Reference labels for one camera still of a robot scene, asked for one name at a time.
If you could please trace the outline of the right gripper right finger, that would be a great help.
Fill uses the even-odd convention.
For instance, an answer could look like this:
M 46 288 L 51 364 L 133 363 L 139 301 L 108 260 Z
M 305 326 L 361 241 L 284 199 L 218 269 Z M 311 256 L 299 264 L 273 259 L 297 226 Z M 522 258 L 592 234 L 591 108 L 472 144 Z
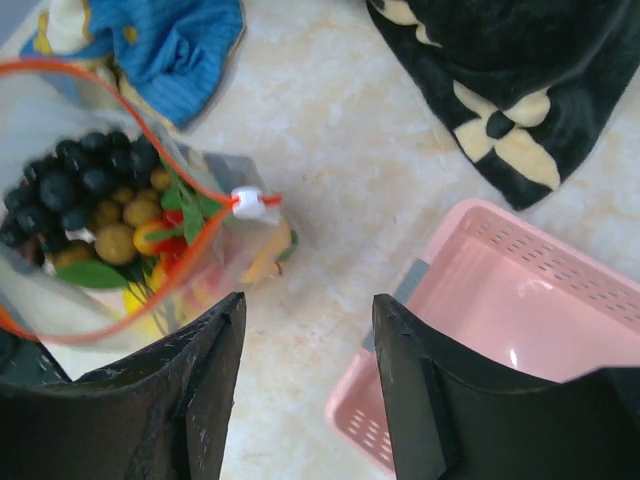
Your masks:
M 635 479 L 639 372 L 520 373 L 375 296 L 372 325 L 400 479 Z

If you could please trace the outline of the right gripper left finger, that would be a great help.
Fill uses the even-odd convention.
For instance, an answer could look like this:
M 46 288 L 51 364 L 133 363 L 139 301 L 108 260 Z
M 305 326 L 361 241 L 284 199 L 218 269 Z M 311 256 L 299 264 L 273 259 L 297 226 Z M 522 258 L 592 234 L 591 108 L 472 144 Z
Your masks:
M 246 331 L 233 293 L 169 337 L 69 382 L 1 336 L 5 479 L 216 479 Z

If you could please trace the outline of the yellow lemon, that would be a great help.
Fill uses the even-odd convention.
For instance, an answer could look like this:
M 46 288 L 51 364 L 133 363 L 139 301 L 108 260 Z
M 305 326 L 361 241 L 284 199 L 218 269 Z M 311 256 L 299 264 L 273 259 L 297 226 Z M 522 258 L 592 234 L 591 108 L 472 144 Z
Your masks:
M 137 283 L 130 283 L 123 290 L 122 299 L 126 314 L 133 316 L 145 306 L 147 296 Z M 142 316 L 136 321 L 134 327 L 146 333 L 160 334 L 164 332 L 161 316 L 154 312 Z

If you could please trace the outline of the pink plastic basket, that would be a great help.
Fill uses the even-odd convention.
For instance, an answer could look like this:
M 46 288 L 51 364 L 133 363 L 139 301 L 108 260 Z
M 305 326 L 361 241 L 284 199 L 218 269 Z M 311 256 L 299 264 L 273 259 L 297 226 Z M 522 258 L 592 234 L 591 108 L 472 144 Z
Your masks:
M 639 372 L 638 285 L 485 201 L 457 204 L 390 296 L 520 373 L 564 383 L 601 368 Z M 373 325 L 326 416 L 398 478 Z

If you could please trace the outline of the clear orange zip top bag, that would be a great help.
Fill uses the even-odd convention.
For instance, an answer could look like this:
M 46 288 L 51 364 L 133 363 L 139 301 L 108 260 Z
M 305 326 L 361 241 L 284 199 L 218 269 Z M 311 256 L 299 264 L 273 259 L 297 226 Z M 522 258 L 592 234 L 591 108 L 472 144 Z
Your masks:
M 220 203 L 166 283 L 146 294 L 133 316 L 122 294 L 140 284 L 142 260 L 112 267 L 100 260 L 55 270 L 36 239 L 21 247 L 1 243 L 1 326 L 48 345 L 125 351 L 159 340 L 194 321 L 243 284 L 241 277 L 284 217 L 281 199 L 268 192 L 247 157 L 204 154 L 176 143 L 154 118 L 138 111 L 102 78 L 50 60 L 22 59 L 1 66 L 1 223 L 7 191 L 31 160 L 51 154 L 66 138 L 119 130 L 143 135 L 160 166 Z M 137 330 L 148 313 L 161 316 L 163 333 Z

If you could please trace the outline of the brown longan bunch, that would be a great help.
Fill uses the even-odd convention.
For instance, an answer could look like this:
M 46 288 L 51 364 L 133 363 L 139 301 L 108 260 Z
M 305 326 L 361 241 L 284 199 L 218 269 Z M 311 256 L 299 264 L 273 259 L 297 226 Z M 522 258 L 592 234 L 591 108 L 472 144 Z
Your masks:
M 125 267 L 141 256 L 158 256 L 163 248 L 145 235 L 167 229 L 161 197 L 171 178 L 163 167 L 145 172 L 141 187 L 121 185 L 104 198 L 78 205 L 62 215 L 61 230 L 42 237 L 45 258 L 55 270 L 100 260 Z

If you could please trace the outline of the red strawberries with leaves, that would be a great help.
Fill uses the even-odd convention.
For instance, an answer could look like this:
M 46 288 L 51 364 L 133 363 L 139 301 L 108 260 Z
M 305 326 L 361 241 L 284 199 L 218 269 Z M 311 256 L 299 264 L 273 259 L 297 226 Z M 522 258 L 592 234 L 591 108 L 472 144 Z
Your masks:
M 221 209 L 219 202 L 203 196 L 168 170 L 156 169 L 151 185 L 159 212 L 134 229 L 133 246 L 143 257 L 139 289 L 155 293 L 166 283 L 206 222 Z

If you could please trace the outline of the dark blue grapes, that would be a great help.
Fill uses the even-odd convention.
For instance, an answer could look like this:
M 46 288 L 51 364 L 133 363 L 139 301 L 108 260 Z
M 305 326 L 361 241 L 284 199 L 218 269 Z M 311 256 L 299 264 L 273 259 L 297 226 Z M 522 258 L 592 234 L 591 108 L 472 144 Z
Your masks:
M 89 207 L 111 199 L 119 187 L 146 187 L 160 166 L 154 146 L 119 131 L 91 131 L 59 141 L 51 154 L 27 162 L 22 179 L 4 196 L 8 216 L 1 243 L 17 249 L 36 239 L 46 253 L 57 253 L 67 234 L 86 228 Z

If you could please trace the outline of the yellow orange peach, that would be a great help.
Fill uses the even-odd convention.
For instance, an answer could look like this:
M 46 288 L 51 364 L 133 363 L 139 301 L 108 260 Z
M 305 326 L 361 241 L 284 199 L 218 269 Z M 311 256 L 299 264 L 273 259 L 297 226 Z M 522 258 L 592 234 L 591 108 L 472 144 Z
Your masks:
M 282 266 L 292 256 L 298 244 L 298 236 L 284 217 L 271 231 L 267 240 L 255 254 L 251 264 L 241 277 L 243 284 L 253 284 L 270 276 L 281 276 Z

